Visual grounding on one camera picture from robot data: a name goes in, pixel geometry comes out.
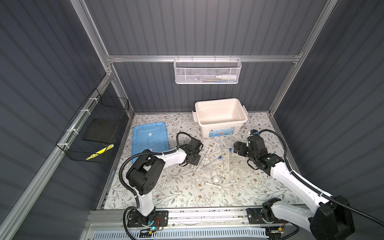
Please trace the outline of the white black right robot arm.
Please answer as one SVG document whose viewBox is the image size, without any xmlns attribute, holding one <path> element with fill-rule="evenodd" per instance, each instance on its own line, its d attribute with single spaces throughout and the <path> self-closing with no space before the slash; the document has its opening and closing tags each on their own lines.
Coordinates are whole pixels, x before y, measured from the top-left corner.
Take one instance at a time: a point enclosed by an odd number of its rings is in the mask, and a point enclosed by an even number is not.
<svg viewBox="0 0 384 240">
<path fill-rule="evenodd" d="M 290 222 L 312 233 L 317 240 L 344 240 L 355 232 L 349 202 L 341 196 L 328 196 L 300 177 L 286 160 L 268 152 L 259 135 L 249 136 L 246 143 L 235 142 L 233 152 L 252 162 L 254 170 L 261 170 L 281 182 L 306 205 L 304 209 L 286 204 L 280 198 L 271 198 L 263 203 L 261 216 L 264 222 Z"/>
</svg>

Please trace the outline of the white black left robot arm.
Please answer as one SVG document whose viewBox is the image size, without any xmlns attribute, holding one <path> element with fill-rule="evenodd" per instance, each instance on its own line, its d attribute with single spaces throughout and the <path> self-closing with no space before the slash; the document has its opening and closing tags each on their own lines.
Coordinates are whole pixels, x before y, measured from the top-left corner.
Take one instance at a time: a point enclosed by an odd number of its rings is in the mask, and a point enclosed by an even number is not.
<svg viewBox="0 0 384 240">
<path fill-rule="evenodd" d="M 179 145 L 174 150 L 167 152 L 143 152 L 132 156 L 136 161 L 123 176 L 127 162 L 119 171 L 119 180 L 126 189 L 134 194 L 137 211 L 142 218 L 151 219 L 155 214 L 152 190 L 156 186 L 163 169 L 173 165 L 186 166 L 199 164 L 203 143 L 196 138 L 191 138 L 189 143 Z"/>
</svg>

